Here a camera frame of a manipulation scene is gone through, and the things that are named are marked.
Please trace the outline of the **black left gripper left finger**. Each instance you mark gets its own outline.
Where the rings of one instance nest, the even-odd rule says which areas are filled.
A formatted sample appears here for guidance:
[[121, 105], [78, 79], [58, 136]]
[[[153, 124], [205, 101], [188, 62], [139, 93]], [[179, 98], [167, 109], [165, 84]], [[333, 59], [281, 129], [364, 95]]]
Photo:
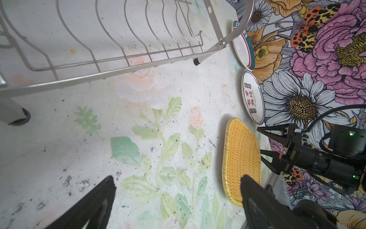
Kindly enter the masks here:
[[66, 211], [48, 229], [105, 229], [115, 199], [113, 176], [107, 176], [87, 195]]

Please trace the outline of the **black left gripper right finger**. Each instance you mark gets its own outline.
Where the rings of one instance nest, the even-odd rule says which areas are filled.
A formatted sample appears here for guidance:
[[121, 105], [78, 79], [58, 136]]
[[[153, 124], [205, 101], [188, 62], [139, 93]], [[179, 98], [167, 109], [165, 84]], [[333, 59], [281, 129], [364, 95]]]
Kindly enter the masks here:
[[308, 225], [280, 204], [249, 175], [241, 178], [242, 205], [250, 229], [307, 229]]

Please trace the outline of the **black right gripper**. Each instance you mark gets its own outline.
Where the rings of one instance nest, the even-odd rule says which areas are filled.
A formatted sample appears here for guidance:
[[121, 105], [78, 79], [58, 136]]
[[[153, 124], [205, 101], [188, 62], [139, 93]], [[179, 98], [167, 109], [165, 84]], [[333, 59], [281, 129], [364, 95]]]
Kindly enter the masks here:
[[276, 151], [260, 150], [261, 161], [273, 173], [289, 173], [294, 166], [302, 169], [312, 167], [318, 150], [311, 147], [309, 134], [304, 133], [296, 124], [258, 127], [257, 131], [278, 143], [283, 143], [286, 149], [282, 155]]

